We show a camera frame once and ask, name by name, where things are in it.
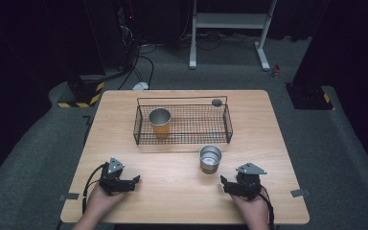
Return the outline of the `dark equipment rack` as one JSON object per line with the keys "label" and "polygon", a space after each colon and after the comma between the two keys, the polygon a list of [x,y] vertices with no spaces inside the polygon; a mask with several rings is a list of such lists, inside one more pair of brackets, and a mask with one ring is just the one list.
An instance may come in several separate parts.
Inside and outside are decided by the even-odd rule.
{"label": "dark equipment rack", "polygon": [[115,0],[116,13],[120,27],[122,47],[126,62],[124,67],[129,70],[138,53],[139,46],[139,17],[138,0]]}

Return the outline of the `metal cup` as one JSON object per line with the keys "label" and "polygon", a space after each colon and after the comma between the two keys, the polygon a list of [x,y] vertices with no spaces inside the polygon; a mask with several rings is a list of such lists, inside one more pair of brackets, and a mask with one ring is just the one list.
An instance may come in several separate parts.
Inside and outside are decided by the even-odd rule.
{"label": "metal cup", "polygon": [[199,162],[201,170],[206,174],[213,174],[219,168],[222,153],[221,150],[213,145],[204,146],[199,151]]}

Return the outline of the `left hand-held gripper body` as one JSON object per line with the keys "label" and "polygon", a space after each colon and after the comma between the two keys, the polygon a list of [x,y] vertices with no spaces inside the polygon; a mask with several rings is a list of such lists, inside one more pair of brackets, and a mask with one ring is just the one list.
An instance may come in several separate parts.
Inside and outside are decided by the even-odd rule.
{"label": "left hand-held gripper body", "polygon": [[118,161],[116,158],[111,157],[108,162],[103,166],[100,186],[109,195],[113,193],[121,193],[120,190],[125,184],[132,184],[130,180],[121,180],[120,175],[124,169],[124,164]]}

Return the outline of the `white metal stand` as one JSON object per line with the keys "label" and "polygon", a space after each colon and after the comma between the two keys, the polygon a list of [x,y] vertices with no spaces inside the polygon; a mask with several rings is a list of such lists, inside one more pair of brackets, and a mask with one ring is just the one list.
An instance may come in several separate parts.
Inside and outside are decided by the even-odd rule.
{"label": "white metal stand", "polygon": [[277,0],[271,0],[266,13],[216,13],[198,12],[197,0],[193,0],[191,46],[189,68],[196,69],[196,30],[207,29],[246,29],[261,30],[260,40],[254,43],[259,61],[264,71],[270,70],[264,45],[268,29],[274,14]]}

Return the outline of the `person's left hand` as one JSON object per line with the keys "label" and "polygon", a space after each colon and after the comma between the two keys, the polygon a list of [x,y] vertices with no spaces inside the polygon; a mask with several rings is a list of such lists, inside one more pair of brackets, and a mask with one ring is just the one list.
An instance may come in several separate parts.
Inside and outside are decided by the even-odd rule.
{"label": "person's left hand", "polygon": [[90,219],[99,221],[114,210],[126,196],[127,193],[113,193],[109,195],[101,186],[96,185],[88,198],[85,214]]}

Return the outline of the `black wire basket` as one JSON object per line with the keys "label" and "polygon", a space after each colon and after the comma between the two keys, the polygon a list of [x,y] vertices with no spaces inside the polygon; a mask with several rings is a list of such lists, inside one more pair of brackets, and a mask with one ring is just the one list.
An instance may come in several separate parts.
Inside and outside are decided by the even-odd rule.
{"label": "black wire basket", "polygon": [[[212,105],[213,99],[222,106]],[[149,121],[157,107],[172,114],[170,135],[157,139]],[[226,96],[138,98],[133,137],[137,145],[218,144],[231,142],[233,128]]]}

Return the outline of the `black base with yellow stripes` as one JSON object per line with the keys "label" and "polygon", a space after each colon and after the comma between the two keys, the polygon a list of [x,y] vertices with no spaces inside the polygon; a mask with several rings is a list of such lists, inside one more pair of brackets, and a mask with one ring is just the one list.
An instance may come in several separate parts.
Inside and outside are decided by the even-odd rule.
{"label": "black base with yellow stripes", "polygon": [[334,110],[329,95],[321,87],[287,83],[286,90],[295,109]]}
{"label": "black base with yellow stripes", "polygon": [[103,88],[102,80],[85,81],[81,77],[76,77],[66,82],[64,91],[57,99],[57,105],[62,108],[94,106]]}

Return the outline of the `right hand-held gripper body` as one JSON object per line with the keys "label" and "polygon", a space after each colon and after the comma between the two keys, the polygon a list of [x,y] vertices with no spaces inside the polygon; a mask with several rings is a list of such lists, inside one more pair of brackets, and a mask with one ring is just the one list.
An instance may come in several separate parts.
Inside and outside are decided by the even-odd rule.
{"label": "right hand-held gripper body", "polygon": [[267,171],[250,162],[237,167],[236,171],[236,180],[241,186],[240,196],[248,200],[255,198],[262,189],[260,175],[267,174]]}

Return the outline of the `orange cup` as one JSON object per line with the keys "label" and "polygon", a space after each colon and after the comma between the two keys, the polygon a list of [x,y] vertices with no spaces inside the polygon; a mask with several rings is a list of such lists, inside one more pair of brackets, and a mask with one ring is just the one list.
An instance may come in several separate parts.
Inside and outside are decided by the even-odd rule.
{"label": "orange cup", "polygon": [[149,113],[149,122],[157,139],[167,139],[170,135],[171,112],[163,107],[154,108]]}

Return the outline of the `person's right hand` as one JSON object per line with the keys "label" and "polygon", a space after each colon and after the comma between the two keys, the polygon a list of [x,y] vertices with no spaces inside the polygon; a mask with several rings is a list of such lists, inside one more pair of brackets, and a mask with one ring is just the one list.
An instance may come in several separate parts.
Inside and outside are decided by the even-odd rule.
{"label": "person's right hand", "polygon": [[249,230],[251,224],[268,224],[268,207],[261,197],[245,200],[239,196],[231,195],[231,198]]}

